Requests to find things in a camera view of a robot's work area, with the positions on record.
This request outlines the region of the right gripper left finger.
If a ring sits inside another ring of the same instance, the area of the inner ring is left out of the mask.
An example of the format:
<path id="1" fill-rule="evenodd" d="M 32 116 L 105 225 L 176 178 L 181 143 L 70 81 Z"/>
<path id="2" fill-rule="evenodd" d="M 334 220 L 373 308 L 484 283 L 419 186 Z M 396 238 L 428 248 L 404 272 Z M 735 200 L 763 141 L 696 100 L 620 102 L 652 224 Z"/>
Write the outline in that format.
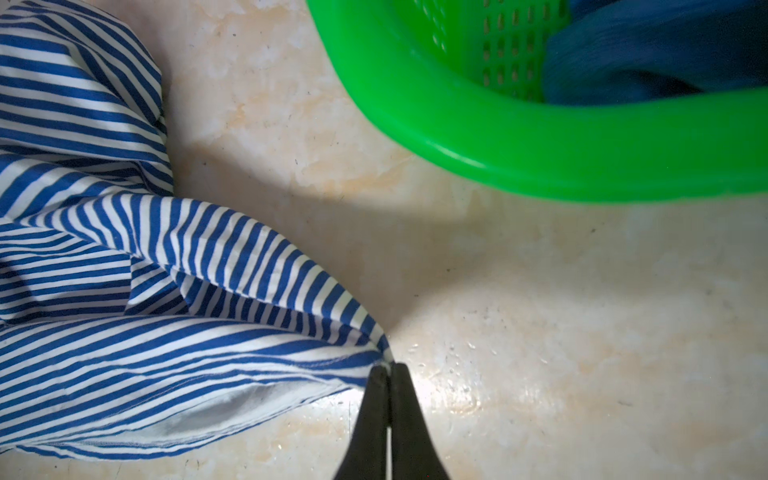
<path id="1" fill-rule="evenodd" d="M 389 428 L 389 374 L 384 366 L 371 369 L 347 452 L 336 480 L 384 480 Z"/>

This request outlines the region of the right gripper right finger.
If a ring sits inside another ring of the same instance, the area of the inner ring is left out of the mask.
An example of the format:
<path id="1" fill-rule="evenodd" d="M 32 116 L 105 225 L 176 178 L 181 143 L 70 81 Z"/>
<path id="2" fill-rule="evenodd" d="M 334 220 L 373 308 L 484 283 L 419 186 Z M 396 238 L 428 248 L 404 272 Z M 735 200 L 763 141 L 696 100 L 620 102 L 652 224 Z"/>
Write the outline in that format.
<path id="1" fill-rule="evenodd" d="M 408 367 L 392 365 L 390 383 L 392 478 L 449 480 L 434 449 Z"/>

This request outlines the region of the blue white striped tank top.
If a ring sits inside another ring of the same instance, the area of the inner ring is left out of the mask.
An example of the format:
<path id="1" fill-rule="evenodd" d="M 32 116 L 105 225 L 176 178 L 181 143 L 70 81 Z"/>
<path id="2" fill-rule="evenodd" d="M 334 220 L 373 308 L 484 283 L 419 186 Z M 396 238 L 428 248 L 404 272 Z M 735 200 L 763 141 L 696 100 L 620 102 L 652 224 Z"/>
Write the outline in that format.
<path id="1" fill-rule="evenodd" d="M 1 446 L 179 455 L 365 385 L 382 328 L 283 235 L 173 191 L 162 75 L 81 1 L 1 14 Z"/>

